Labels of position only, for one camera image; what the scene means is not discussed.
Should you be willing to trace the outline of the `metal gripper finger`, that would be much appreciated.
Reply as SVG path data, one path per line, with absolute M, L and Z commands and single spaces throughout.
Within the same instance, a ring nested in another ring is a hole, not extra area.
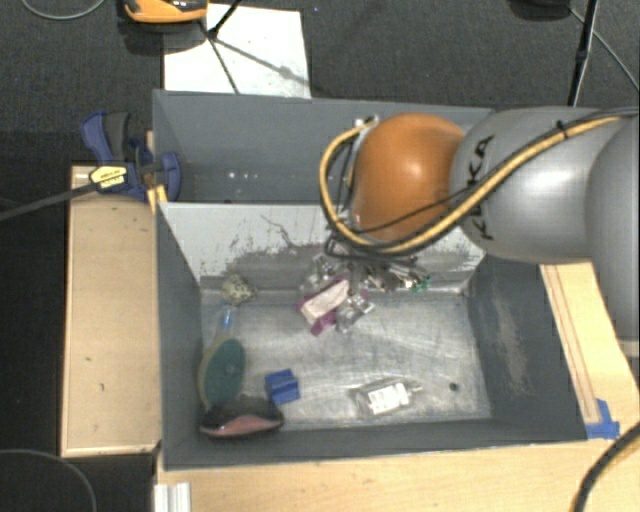
M 336 330 L 340 333 L 349 332 L 356 322 L 374 310 L 366 293 L 348 296 L 336 310 Z
M 303 299 L 312 297 L 326 287 L 326 274 L 314 271 L 305 276 L 299 287 L 300 296 Z

